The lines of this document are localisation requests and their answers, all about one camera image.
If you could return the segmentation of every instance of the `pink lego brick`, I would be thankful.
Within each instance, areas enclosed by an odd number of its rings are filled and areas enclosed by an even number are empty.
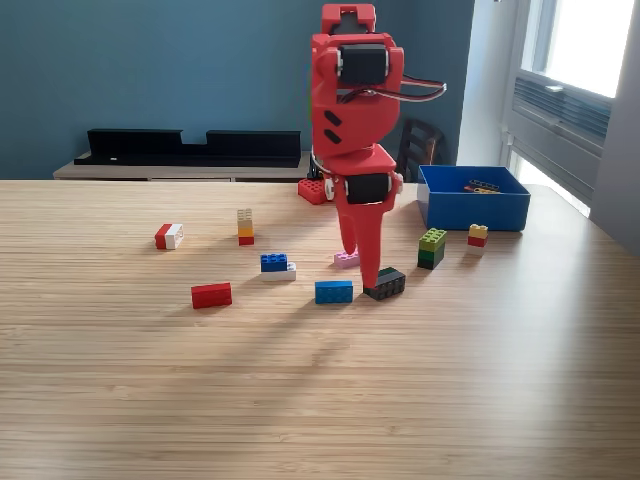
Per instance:
[[[347,252],[338,252],[333,256],[333,264],[338,268],[351,268],[360,265],[360,255],[358,255],[358,249],[353,252],[353,255],[349,255]]]

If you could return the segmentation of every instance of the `chair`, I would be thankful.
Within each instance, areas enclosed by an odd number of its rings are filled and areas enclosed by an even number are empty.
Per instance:
[[[402,139],[398,151],[396,172],[404,181],[417,182],[420,165],[442,163],[438,152],[444,137],[436,127],[415,118],[408,118],[402,129]]]

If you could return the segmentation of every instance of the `blue and white lego brick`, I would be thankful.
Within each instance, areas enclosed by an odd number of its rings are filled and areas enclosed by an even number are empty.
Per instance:
[[[263,282],[293,282],[296,279],[296,264],[287,263],[286,272],[262,272],[260,280]]]
[[[286,272],[287,255],[285,253],[267,253],[260,255],[260,270],[262,272]]]

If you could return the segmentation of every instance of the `red robot arm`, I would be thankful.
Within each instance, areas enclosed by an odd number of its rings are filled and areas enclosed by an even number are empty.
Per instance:
[[[377,142],[393,129],[400,101],[428,101],[446,91],[441,82],[404,75],[404,51],[374,30],[373,5],[329,4],[322,33],[311,41],[314,155],[327,196],[335,196],[344,248],[351,254],[358,247],[367,288],[375,287],[380,267],[382,216],[402,187],[395,161]],[[406,95],[403,83],[437,90]]]

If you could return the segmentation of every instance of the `white lego brick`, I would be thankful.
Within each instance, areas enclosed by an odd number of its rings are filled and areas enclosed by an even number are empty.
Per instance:
[[[286,272],[262,272],[260,280],[263,282],[293,282],[296,279],[296,264],[287,263]]]
[[[484,255],[484,247],[475,247],[473,245],[467,245],[467,253],[470,255],[478,255],[481,257]]]
[[[174,223],[164,236],[167,250],[175,250],[182,243],[184,238],[184,230],[181,223]]]

